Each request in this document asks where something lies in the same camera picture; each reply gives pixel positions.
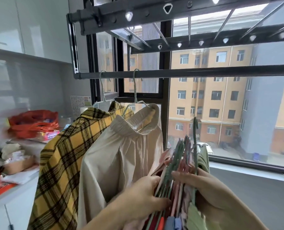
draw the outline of screw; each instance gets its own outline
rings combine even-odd
[[[188,1],[188,8],[191,8],[193,6],[192,1]]]

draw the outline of hanger hook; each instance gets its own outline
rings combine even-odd
[[[137,99],[137,87],[136,87],[136,78],[135,78],[135,73],[136,71],[139,71],[139,69],[135,69],[133,71],[133,86],[134,86],[134,92],[135,92],[135,103],[138,102],[138,99]]]
[[[104,86],[103,86],[103,82],[102,82],[102,73],[103,72],[106,72],[105,70],[102,70],[99,74],[99,80],[101,81],[101,85],[102,85],[102,93],[103,93],[103,101],[105,102],[106,101],[106,98],[105,98],[105,91],[104,91]]]

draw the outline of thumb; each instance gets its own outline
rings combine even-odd
[[[204,177],[198,176],[195,174],[189,174],[189,173],[183,173],[178,171],[173,171],[172,176],[175,179],[175,181],[179,181],[181,183],[188,184],[190,186],[193,186],[197,189],[202,188],[204,185]]]
[[[151,202],[152,202],[153,211],[162,211],[172,204],[172,201],[170,201],[168,198],[152,197]]]

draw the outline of beige shirt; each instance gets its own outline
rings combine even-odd
[[[154,172],[162,153],[156,104],[149,104],[127,121],[116,116],[83,157],[77,229],[98,215],[124,188]]]

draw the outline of window sill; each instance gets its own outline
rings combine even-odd
[[[274,180],[279,180],[279,181],[284,182],[284,174],[280,174],[280,173],[251,169],[251,168],[246,168],[242,166],[228,165],[228,164],[213,162],[213,161],[210,161],[210,169],[211,168],[215,168],[219,170],[228,170],[228,171],[232,171],[235,173],[248,174],[251,176],[269,178],[269,179],[274,179]]]

